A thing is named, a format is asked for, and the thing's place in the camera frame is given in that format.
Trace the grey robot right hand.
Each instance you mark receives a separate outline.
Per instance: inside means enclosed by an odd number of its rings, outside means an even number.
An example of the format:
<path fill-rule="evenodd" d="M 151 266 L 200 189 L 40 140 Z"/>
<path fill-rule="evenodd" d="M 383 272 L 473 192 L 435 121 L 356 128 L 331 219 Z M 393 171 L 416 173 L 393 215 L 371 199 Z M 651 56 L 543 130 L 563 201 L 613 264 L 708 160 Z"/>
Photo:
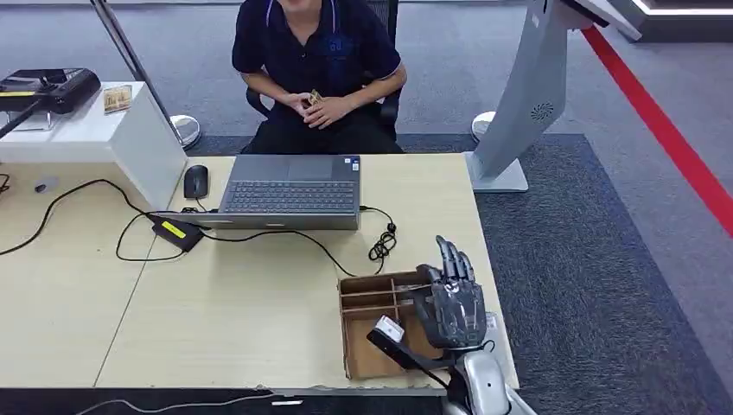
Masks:
<path fill-rule="evenodd" d="M 429 285 L 413 290 L 415 304 L 426 337 L 438 349 L 470 350 L 480 347 L 487 333 L 482 287 L 465 252 L 443 236 L 436 236 L 443 267 L 421 264 L 416 268 Z"/>

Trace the person's right hand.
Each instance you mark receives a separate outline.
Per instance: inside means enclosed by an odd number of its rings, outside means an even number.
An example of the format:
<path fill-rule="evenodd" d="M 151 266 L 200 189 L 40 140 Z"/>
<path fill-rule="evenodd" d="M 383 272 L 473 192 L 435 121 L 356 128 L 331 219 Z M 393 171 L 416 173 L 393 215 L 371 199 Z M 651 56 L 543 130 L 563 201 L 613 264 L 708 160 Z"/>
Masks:
<path fill-rule="evenodd" d="M 301 118 L 305 118 L 309 99 L 310 93 L 287 93 L 280 99 L 280 102 L 294 110 Z"/>

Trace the person's left hand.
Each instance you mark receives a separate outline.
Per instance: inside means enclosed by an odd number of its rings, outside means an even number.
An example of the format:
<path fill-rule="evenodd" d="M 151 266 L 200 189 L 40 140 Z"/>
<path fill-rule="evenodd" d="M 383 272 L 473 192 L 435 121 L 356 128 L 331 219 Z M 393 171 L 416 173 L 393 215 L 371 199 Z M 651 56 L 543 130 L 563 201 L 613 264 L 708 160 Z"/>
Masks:
<path fill-rule="evenodd" d="M 327 97 L 305 110 L 304 123 L 323 130 L 354 111 L 357 105 L 350 97 Z"/>

